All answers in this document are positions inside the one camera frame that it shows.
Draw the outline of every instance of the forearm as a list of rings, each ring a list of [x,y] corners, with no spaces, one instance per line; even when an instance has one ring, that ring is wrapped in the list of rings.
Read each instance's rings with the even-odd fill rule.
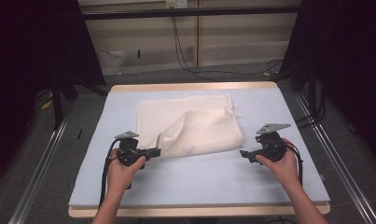
[[[327,223],[325,218],[315,207],[300,183],[284,187],[295,209],[296,217],[300,224]]]
[[[122,196],[123,193],[107,193],[92,223],[115,223]]]

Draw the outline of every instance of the black horizontal bar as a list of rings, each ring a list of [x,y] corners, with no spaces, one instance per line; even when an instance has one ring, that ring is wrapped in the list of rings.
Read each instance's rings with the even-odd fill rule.
[[[83,19],[113,20],[158,17],[188,17],[188,16],[219,16],[243,14],[276,14],[276,13],[312,13],[324,10],[324,7],[279,6],[279,7],[211,7],[211,8],[178,8],[154,9],[114,12],[86,12]]]

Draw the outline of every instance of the beige cloth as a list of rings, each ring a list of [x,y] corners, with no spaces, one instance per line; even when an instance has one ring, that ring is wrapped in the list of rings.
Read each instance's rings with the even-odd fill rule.
[[[155,147],[159,139],[162,157],[225,151],[244,141],[229,95],[143,101],[137,122],[138,147]]]

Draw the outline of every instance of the person's left hand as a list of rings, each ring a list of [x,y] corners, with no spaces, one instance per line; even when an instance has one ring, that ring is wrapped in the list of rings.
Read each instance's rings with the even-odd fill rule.
[[[117,157],[117,149],[111,151],[110,158]],[[135,173],[141,168],[146,159],[141,157],[131,166],[125,166],[121,164],[118,159],[114,159],[110,162],[107,173],[107,193],[106,194],[116,194],[121,196],[124,193],[124,190],[130,186],[132,179],[134,178]]]

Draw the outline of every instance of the electrical outlet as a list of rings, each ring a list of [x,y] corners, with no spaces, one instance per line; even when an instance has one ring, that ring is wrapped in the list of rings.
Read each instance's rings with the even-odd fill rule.
[[[176,8],[188,8],[188,0],[176,0]]]
[[[166,0],[165,8],[176,8],[176,0]]]

